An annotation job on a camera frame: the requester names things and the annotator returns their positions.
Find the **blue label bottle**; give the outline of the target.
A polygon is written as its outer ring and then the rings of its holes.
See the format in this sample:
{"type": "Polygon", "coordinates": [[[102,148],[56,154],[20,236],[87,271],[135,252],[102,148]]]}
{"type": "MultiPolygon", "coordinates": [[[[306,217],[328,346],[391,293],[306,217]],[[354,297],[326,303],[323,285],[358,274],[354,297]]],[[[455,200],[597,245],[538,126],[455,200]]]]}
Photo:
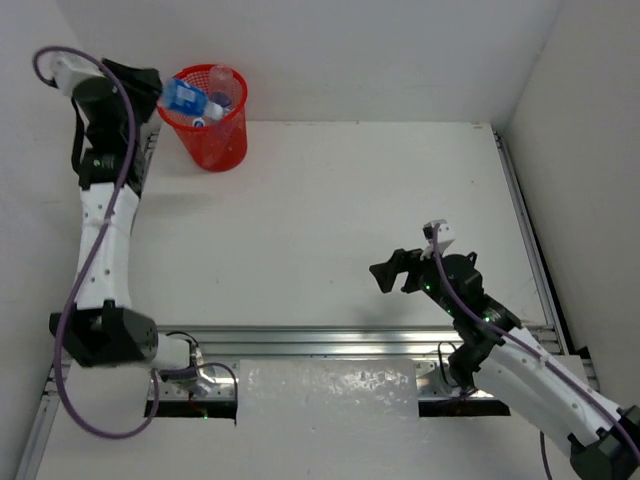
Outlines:
{"type": "Polygon", "coordinates": [[[204,90],[181,79],[171,78],[164,85],[159,105],[167,110],[191,117],[206,117],[220,121],[224,108],[209,100],[204,90]]]}

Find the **clear bottle front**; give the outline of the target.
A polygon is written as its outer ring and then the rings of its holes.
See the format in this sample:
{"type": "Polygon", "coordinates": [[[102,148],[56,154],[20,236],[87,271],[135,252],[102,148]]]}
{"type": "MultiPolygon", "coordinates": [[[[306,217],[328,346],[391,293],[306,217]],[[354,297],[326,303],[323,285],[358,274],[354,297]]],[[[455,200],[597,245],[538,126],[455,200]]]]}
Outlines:
{"type": "Polygon", "coordinates": [[[205,117],[197,117],[192,121],[192,126],[195,128],[204,128],[209,125],[209,122],[205,117]]]}

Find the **clear unlabelled bottle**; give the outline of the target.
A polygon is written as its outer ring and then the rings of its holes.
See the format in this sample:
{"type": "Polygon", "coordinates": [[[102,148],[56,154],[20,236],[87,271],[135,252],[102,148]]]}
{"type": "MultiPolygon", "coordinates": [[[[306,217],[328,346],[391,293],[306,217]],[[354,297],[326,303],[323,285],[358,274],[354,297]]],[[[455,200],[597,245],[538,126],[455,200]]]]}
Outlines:
{"type": "Polygon", "coordinates": [[[233,72],[225,65],[214,65],[209,72],[209,99],[230,109],[233,105],[233,72]]]}

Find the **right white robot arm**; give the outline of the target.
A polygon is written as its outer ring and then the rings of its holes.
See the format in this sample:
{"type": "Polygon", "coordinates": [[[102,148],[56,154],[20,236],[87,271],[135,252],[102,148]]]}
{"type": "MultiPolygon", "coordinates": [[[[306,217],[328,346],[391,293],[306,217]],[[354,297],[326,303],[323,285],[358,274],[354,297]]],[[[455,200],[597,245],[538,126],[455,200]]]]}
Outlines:
{"type": "Polygon", "coordinates": [[[463,390],[496,397],[534,426],[581,479],[629,479],[639,468],[639,409],[623,408],[580,380],[519,318],[488,295],[477,255],[425,256],[398,249],[370,266],[380,290],[399,274],[405,293],[423,292],[453,319],[462,340],[449,371],[463,390]]]}

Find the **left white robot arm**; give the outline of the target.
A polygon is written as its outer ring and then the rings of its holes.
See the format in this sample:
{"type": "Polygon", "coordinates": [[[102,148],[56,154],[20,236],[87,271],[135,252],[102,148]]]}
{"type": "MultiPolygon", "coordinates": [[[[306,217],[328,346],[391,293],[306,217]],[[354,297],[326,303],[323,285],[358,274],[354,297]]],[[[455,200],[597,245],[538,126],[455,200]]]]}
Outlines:
{"type": "Polygon", "coordinates": [[[79,284],[68,313],[52,314],[49,329],[83,367],[180,370],[190,364],[191,342],[160,333],[154,320],[135,311],[128,286],[132,229],[161,128],[159,73],[104,64],[110,76],[70,53],[51,60],[54,84],[76,114],[72,168],[82,231],[79,284]]]}

